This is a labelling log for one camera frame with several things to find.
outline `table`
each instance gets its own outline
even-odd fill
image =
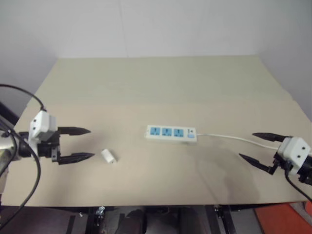
[[[284,179],[244,161],[271,165],[274,151],[209,136],[194,145],[147,141],[148,124],[196,127],[198,133],[244,137],[273,132],[311,144],[311,122],[257,56],[63,58],[37,91],[58,126],[85,127],[62,136],[63,156],[91,152],[70,165],[40,160],[42,176],[28,206],[249,204],[303,200]],[[32,100],[16,125],[28,131],[39,111]],[[107,164],[108,148],[117,164]],[[36,177],[31,158],[13,162],[4,205],[19,205]],[[311,187],[295,181],[311,195]]]

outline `power strip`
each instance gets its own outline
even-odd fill
[[[145,138],[171,142],[197,142],[196,129],[162,125],[147,125]]]

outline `black cable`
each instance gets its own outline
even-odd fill
[[[9,158],[9,160],[6,162],[6,164],[2,167],[2,169],[0,170],[0,177],[2,176],[2,174],[3,174],[3,172],[5,171],[5,169],[9,166],[9,164],[12,162],[12,160],[14,159],[14,157],[16,156],[16,153],[18,152],[18,146],[17,146],[17,144],[16,144],[16,140],[15,140],[15,138],[14,138],[14,136],[12,136],[11,134],[10,134],[10,130],[9,130],[9,132],[7,132],[8,134],[9,134],[9,136],[10,136],[10,138],[11,138],[11,140],[12,140],[12,142],[13,142],[13,147],[14,147],[14,152],[13,153],[11,153],[11,157]]]
[[[300,192],[303,196],[305,196],[310,202],[312,202],[312,198],[310,198],[304,191],[302,191],[301,189],[299,189],[288,177],[289,174],[289,170],[290,170],[290,163],[286,162],[285,165],[285,178],[288,181],[288,183],[290,183],[294,189],[296,189],[298,192]]]
[[[20,90],[26,94],[28,94],[29,96],[33,97],[34,99],[37,100],[37,102],[39,102],[40,104],[40,110],[42,111],[46,111],[46,109],[44,108],[44,105],[42,103],[42,101],[34,94],[30,93],[29,91],[25,90],[25,89],[22,89],[22,88],[19,88],[17,86],[14,86],[14,85],[10,85],[10,84],[0,84],[0,87],[7,87],[7,88],[11,88],[11,89],[17,89],[17,90]]]
[[[35,184],[31,190],[31,192],[29,193],[27,198],[21,203],[21,205],[18,207],[18,209],[13,213],[13,215],[10,218],[8,218],[3,224],[1,224],[1,226],[0,226],[0,231],[1,231],[21,211],[21,209],[25,206],[25,204],[28,202],[28,200],[34,194],[34,192],[35,192],[35,190],[39,184],[39,180],[40,180],[40,176],[41,176],[41,167],[40,167],[39,157],[36,155],[36,153],[33,151],[33,149],[29,146],[29,144],[21,136],[19,136],[12,128],[10,128],[8,125],[6,125],[6,123],[3,122],[3,120],[0,119],[0,123],[3,126],[5,126],[6,128],[8,128],[8,130],[10,130],[10,134],[13,135],[13,137],[16,137],[20,142],[25,144],[26,148],[33,155],[34,160],[36,162],[36,166],[37,166],[37,178],[36,178]]]

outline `white wall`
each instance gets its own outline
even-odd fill
[[[1,81],[31,91],[56,57],[260,54],[312,119],[311,0],[5,0],[0,32]]]

